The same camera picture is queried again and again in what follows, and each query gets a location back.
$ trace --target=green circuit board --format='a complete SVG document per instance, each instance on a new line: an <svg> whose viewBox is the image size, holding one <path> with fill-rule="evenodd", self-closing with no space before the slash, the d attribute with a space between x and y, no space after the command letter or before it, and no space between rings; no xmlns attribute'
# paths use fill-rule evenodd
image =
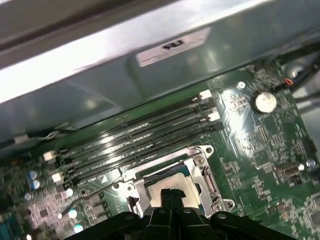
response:
<svg viewBox="0 0 320 240"><path fill-rule="evenodd" d="M10 195L13 202L1 218L5 221L15 217L21 226L14 239L23 239L21 236L34 228L41 230L40 239L52 239L52 235L63 239L75 233L74 227L78 223L83 223L84 228L96 224L97 219L92 217L87 201L78 204L76 220L60 219L58 214L81 195L89 195L111 184L118 177L119 170L105 170L91 180L72 185L72 196L66 196L66 192L57 191L51 176L66 172L69 166L49 168L42 159L43 153L76 146L103 131L170 108L210 89L223 128L200 132L195 137L168 144L157 157L188 146L212 145L214 153L209 158L209 165L221 195L235 202L234 214L262 221L264 226L299 240L317 240L320 236L320 183L310 178L310 169L290 178L283 177L276 170L283 164L308 161L316 164L313 168L318 167L316 152L308 147L308 133L293 96L289 90L277 93L277 107L272 113L261 114L252 110L254 94L277 84L277 78L248 65L32 149L32 161L0 169L0 197L7 199ZM179 134L170 135L170 140L180 138ZM128 162L122 171L133 164L136 162ZM26 177L30 169L41 172L41 187L37 190L30 189L30 180ZM26 193L32 195L31 200L26 201ZM111 189L106 189L101 199L107 203L105 219L129 211L127 199L117 196ZM46 216L33 214L42 209L46 209Z"/></svg>

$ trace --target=integrated circuit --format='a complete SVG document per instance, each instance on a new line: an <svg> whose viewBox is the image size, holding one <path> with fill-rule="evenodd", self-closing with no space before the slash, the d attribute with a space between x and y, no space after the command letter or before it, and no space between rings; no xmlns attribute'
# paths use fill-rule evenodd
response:
<svg viewBox="0 0 320 240"><path fill-rule="evenodd" d="M315 227L320 227L320 211L317 211L315 213L312 213L310 215L310 218L312 220L312 224Z"/></svg>
<svg viewBox="0 0 320 240"><path fill-rule="evenodd" d="M47 209L42 209L40 210L39 214L41 218L45 218L46 216L48 216L48 211Z"/></svg>

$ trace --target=cable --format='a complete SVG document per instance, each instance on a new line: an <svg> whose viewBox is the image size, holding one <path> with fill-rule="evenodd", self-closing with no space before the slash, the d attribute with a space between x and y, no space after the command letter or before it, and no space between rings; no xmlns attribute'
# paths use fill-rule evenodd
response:
<svg viewBox="0 0 320 240"><path fill-rule="evenodd" d="M303 103L303 102L306 102L306 101L311 101L311 100L318 100L320 99L320 91L316 91L314 93L311 93L307 96L302 96L302 97L298 97L298 98L295 98L294 101L299 104L299 103Z"/></svg>
<svg viewBox="0 0 320 240"><path fill-rule="evenodd" d="M123 181L122 180L118 180L122 177L122 172L121 170L119 169L120 171L120 176L118 178L116 178L111 184L95 191L94 193L88 195L88 196L82 196L82 197L79 197L78 199L74 200L73 202L70 203L70 205L65 209L63 210L59 215L58 215L58 218L61 219L64 215L66 215L74 206L75 204L77 204L78 202L81 202L81 201L85 201L85 200L89 200L91 199L92 197L96 196L96 195L99 195L101 194L103 191L107 190L107 189L110 189L112 188L113 186L119 184L119 183L122 183Z"/></svg>
<svg viewBox="0 0 320 240"><path fill-rule="evenodd" d="M320 54L312 61L312 63L302 70L292 81L294 85L290 87L292 92L295 92L299 88L303 87L305 84L312 79L320 69Z"/></svg>
<svg viewBox="0 0 320 240"><path fill-rule="evenodd" d="M290 41L285 43L279 48L276 48L274 53L268 58L265 66L269 67L271 63L277 58L277 56L281 55L283 52L286 52L292 49L295 45L305 44L305 42L311 38L314 34L318 34L320 32L320 25L312 27L306 31L303 31L292 38Z"/></svg>

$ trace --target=metal socket frame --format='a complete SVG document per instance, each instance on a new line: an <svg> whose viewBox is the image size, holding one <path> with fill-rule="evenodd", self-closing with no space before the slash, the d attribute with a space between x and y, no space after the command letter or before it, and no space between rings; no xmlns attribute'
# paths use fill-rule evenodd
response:
<svg viewBox="0 0 320 240"><path fill-rule="evenodd" d="M214 148L211 145L190 146L151 162L136 166L128 170L123 176L123 183L119 185L117 191L119 195L126 198L137 199L134 205L129 203L129 208L132 212L144 215L145 210L150 205L150 198L145 188L145 179L159 172L164 172L177 165L185 165L190 173L194 184L198 184L201 189L199 199L204 209L204 215L210 217L212 214L219 211L231 211L235 207L235 202L231 199L223 199L214 175L210 169L208 158L214 153ZM176 158L186 156L185 159L179 160L164 168L161 168L151 174L137 177L138 173L144 170L153 168L157 165L164 164Z"/></svg>

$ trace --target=ul logo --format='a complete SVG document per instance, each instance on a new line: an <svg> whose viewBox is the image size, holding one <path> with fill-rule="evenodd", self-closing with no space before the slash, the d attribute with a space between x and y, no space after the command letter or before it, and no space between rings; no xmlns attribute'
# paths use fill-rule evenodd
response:
<svg viewBox="0 0 320 240"><path fill-rule="evenodd" d="M164 48L166 50L170 50L170 49L176 48L182 44L184 44L184 42L182 40L177 40L177 41L174 41L174 42L171 42L169 44L162 46L162 48Z"/></svg>

